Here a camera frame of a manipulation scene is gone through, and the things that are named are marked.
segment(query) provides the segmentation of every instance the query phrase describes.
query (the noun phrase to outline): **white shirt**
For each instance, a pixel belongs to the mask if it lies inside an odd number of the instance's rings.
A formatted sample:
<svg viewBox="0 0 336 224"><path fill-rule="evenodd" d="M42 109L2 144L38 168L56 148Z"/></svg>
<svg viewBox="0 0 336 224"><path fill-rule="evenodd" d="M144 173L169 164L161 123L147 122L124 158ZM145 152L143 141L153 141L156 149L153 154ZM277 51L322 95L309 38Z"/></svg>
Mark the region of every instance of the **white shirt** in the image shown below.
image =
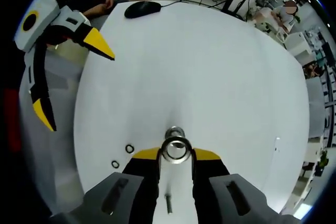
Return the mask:
<svg viewBox="0 0 336 224"><path fill-rule="evenodd" d="M295 23L295 18L293 15L286 13L286 8L284 6L275 8L273 12L280 16L282 23L288 30L292 28Z"/></svg>

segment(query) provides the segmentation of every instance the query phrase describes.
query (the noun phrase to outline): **red object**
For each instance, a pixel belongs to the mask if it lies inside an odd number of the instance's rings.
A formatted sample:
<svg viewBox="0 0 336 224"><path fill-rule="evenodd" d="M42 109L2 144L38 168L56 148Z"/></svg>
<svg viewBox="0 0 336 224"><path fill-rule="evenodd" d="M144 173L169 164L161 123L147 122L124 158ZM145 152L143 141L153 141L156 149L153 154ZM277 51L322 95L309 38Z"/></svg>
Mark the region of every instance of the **red object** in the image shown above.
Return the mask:
<svg viewBox="0 0 336 224"><path fill-rule="evenodd" d="M15 89L5 89L4 118L9 149L16 153L21 150L21 134L19 125L19 93Z"/></svg>

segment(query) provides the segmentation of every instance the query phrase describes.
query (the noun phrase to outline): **computer mouse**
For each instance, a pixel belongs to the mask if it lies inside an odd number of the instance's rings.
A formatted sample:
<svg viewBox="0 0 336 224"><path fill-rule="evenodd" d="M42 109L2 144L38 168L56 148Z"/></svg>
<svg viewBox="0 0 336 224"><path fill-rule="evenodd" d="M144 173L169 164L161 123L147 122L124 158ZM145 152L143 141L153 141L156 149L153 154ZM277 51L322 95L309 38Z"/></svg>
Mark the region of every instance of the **computer mouse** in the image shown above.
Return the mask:
<svg viewBox="0 0 336 224"><path fill-rule="evenodd" d="M130 5L125 11L126 18L139 18L151 13L158 13L161 5L152 1L139 1Z"/></svg>

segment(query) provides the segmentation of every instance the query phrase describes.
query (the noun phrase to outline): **white tabletop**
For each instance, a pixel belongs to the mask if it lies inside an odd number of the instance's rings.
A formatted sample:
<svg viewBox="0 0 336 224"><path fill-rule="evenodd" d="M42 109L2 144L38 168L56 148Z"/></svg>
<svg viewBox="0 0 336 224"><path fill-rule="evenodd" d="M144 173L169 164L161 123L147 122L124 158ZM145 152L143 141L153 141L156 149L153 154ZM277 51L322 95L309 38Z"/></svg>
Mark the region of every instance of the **white tabletop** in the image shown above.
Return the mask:
<svg viewBox="0 0 336 224"><path fill-rule="evenodd" d="M216 10L176 3L128 20L130 4L118 4L101 29L115 61L91 52L81 76L74 135L84 191L123 171L127 144L135 151L161 146L177 125L193 147L218 154L279 212L308 139L301 65L267 35ZM163 196L169 185L170 216ZM159 188L154 223L197 223L190 159L163 161Z"/></svg>

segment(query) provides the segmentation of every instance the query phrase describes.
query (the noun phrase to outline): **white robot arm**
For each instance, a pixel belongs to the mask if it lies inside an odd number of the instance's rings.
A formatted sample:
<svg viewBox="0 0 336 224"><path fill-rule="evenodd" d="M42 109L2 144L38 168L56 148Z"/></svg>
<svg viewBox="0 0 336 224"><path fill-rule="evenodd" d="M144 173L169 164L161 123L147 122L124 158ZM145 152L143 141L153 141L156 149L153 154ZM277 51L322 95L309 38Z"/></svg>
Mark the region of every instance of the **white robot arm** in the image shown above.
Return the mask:
<svg viewBox="0 0 336 224"><path fill-rule="evenodd" d="M24 51L29 74L29 93L33 108L41 121L56 130L44 70L47 45L58 45L72 39L81 46L114 60L114 53L97 29L87 19L68 6L59 9L56 0L34 0L27 10L14 37L17 47Z"/></svg>

